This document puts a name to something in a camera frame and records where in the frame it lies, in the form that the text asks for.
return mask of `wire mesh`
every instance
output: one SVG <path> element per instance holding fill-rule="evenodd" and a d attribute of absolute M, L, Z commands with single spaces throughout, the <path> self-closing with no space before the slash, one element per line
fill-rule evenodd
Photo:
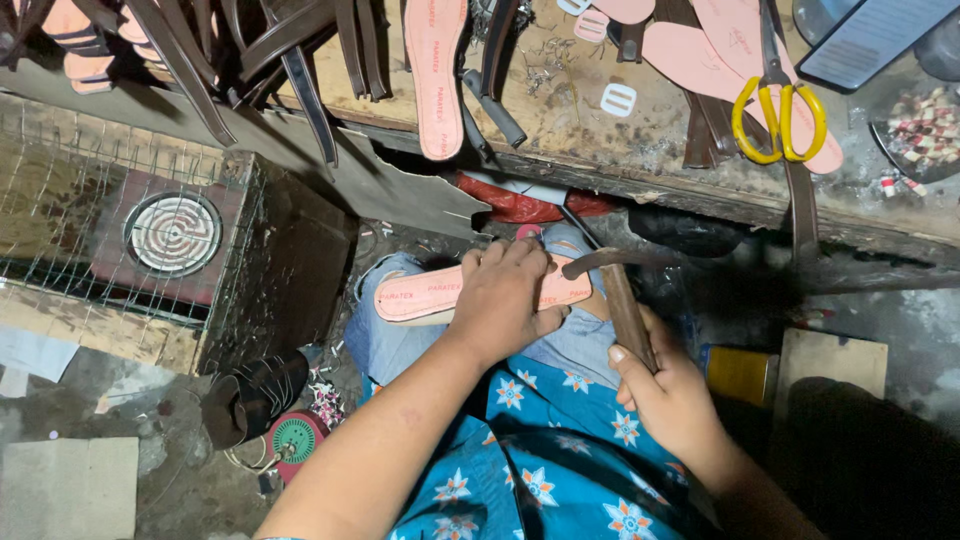
<path fill-rule="evenodd" d="M 62 122 L 17 116 L 0 114 L 0 287 L 208 330 L 251 234 L 242 207 L 262 184 L 223 174 L 202 147 L 171 156 L 142 130 L 137 143 L 133 128 L 122 141 L 76 122 L 64 137 Z M 11 295 L 0 290 L 0 312 Z"/>

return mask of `scissors handle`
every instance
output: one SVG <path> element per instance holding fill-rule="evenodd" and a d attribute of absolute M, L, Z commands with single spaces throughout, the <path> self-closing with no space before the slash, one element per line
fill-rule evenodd
<path fill-rule="evenodd" d="M 793 151 L 793 134 L 790 131 L 793 119 L 793 86 L 784 86 L 780 91 L 780 138 L 783 142 L 783 154 L 788 160 L 807 161 L 816 156 L 827 141 L 827 114 L 824 112 L 824 106 L 809 87 L 796 86 L 796 91 L 813 112 L 813 142 L 802 155 Z"/>
<path fill-rule="evenodd" d="M 757 92 L 757 97 L 759 98 L 760 106 L 763 107 L 763 117 L 766 119 L 767 130 L 770 132 L 770 139 L 773 141 L 773 154 L 763 154 L 754 148 L 754 145 L 750 143 L 750 139 L 747 138 L 747 134 L 743 130 L 743 115 L 746 113 L 744 109 L 747 107 L 747 102 L 750 100 L 750 96 L 753 95 L 759 83 L 759 77 L 752 77 L 747 81 L 747 84 L 743 87 L 743 91 L 737 96 L 736 101 L 733 102 L 731 127 L 733 129 L 733 136 L 736 138 L 736 145 L 740 147 L 744 155 L 752 161 L 766 165 L 777 162 L 783 158 L 783 152 L 778 148 L 780 123 L 777 120 L 777 112 L 774 110 L 773 100 L 770 98 L 770 88 L 766 86 L 761 87 Z"/>

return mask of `wooden hammer handle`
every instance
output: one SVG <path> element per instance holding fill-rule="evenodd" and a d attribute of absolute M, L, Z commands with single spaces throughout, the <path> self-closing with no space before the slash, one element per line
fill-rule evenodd
<path fill-rule="evenodd" d="M 640 309 L 623 264 L 601 266 L 600 273 L 603 275 L 604 288 L 607 289 L 607 307 L 610 309 L 617 343 L 640 358 L 650 373 L 657 373 L 660 368 L 650 347 L 650 335 L 640 317 Z"/>

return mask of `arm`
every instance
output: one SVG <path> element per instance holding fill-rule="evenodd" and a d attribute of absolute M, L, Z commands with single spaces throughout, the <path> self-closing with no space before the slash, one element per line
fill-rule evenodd
<path fill-rule="evenodd" d="M 619 345 L 610 366 L 622 382 L 616 400 L 637 410 L 650 435 L 706 487 L 732 538 L 824 538 L 779 487 L 730 439 L 707 383 L 663 321 L 640 307 L 660 371 L 651 375 Z"/>
<path fill-rule="evenodd" d="M 254 537 L 383 538 L 484 372 L 559 328 L 569 313 L 533 311 L 547 266 L 533 239 L 467 252 L 450 326 L 318 446 Z"/>

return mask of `blue floral shirt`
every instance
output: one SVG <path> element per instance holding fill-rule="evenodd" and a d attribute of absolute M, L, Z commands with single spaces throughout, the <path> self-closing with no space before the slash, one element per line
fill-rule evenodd
<path fill-rule="evenodd" d="M 614 396 L 526 356 L 501 362 L 484 420 L 457 417 L 387 540 L 711 536 L 683 464 Z"/>

